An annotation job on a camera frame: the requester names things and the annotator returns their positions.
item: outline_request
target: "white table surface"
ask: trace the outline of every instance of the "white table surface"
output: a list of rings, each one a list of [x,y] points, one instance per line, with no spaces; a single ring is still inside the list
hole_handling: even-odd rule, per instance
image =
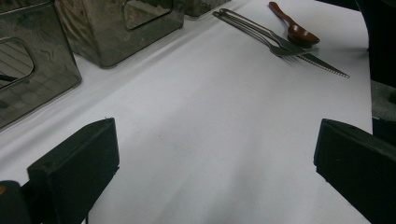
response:
[[[115,118],[120,169],[91,224],[367,223],[313,164],[322,119],[372,130],[363,18],[277,2],[321,38],[314,54],[351,78],[277,58],[209,13],[113,69],[77,56],[82,84],[0,133],[0,179],[24,184],[26,168],[65,138]],[[223,7],[286,37],[267,5]]]

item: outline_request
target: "black block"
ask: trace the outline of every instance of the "black block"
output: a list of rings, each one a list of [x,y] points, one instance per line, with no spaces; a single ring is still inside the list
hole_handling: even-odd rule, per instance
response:
[[[0,181],[0,223],[32,223],[18,182]]]
[[[359,11],[358,5],[356,5],[355,0],[317,0],[317,1],[335,5],[338,7],[346,7],[349,9]]]
[[[314,164],[372,223],[396,223],[396,147],[354,126],[324,119]]]
[[[355,0],[364,18],[369,35],[371,80],[396,88],[396,25],[384,26],[396,20],[396,7],[385,2],[394,0]]]
[[[80,224],[119,163],[114,119],[83,127],[33,163],[30,188],[52,207],[44,223]]]

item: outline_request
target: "black foam block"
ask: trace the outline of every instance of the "black foam block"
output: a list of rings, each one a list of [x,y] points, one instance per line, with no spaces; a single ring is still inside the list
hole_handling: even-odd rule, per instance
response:
[[[396,147],[354,126],[324,119],[314,164],[372,223],[396,223]]]
[[[335,5],[338,7],[346,7],[349,9],[359,11],[358,5],[356,4],[355,0],[317,0],[317,1]]]
[[[0,223],[32,223],[18,182],[0,181]]]
[[[114,119],[83,127],[33,163],[29,184],[52,207],[44,223],[81,223],[119,163]]]

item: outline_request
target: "serrated knife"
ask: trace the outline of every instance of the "serrated knife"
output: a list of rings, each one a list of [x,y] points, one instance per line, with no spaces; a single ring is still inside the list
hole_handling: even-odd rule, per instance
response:
[[[243,23],[246,26],[256,30],[257,32],[260,32],[261,34],[273,39],[277,44],[279,44],[279,46],[281,48],[288,49],[288,50],[302,50],[301,48],[291,44],[289,41],[283,39],[279,35],[276,35],[273,31],[259,25],[258,23],[254,22],[254,21],[251,21],[251,20],[239,15],[238,13],[236,13],[234,11],[231,11],[230,9],[221,8],[219,10],[219,13],[222,16],[226,16],[231,20]],[[322,68],[326,71],[334,73],[338,76],[349,78],[349,75],[347,75],[346,73],[336,69],[335,67],[329,65],[328,63],[323,62],[321,59],[317,58],[316,56],[314,56],[310,53],[297,55],[297,57],[299,57],[309,63],[312,63],[313,65],[315,65],[319,68]]]

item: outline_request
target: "knife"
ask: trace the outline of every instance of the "knife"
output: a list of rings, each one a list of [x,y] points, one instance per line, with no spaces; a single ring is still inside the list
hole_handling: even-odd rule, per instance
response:
[[[221,8],[219,10],[219,13],[223,16],[227,16],[228,18],[241,22],[243,24],[245,24],[246,26],[260,32],[261,34],[268,36],[269,38],[273,39],[277,44],[279,44],[279,46],[281,48],[284,49],[288,49],[288,50],[302,50],[301,48],[291,44],[289,41],[283,39],[282,37],[280,37],[279,35],[276,35],[273,31],[259,25],[258,23],[251,21],[241,15],[239,15],[238,13],[231,11],[230,9],[227,8]],[[341,77],[346,77],[349,78],[349,75],[347,75],[346,73],[336,69],[335,67],[329,65],[328,63],[323,62],[321,59],[317,58],[316,56],[310,54],[310,53],[306,53],[306,54],[301,54],[301,55],[297,55],[297,57],[312,63],[313,65],[324,69],[328,72],[334,73],[338,76]]]
[[[217,11],[213,12],[213,16],[219,18],[222,21],[225,21],[229,23],[231,26],[235,27],[236,29],[246,33],[247,35],[250,35],[251,37],[259,40],[262,42],[264,45],[268,46],[270,49],[271,53],[275,54],[278,57],[291,57],[291,56],[296,56],[299,54],[306,54],[309,50],[301,49],[301,50],[288,50],[285,48],[281,48],[278,46],[275,46],[271,44],[264,35],[259,33],[257,30],[250,28],[249,26],[246,26],[244,23],[241,23],[240,21],[236,21],[234,19],[231,19],[230,17],[226,15],[220,15]]]

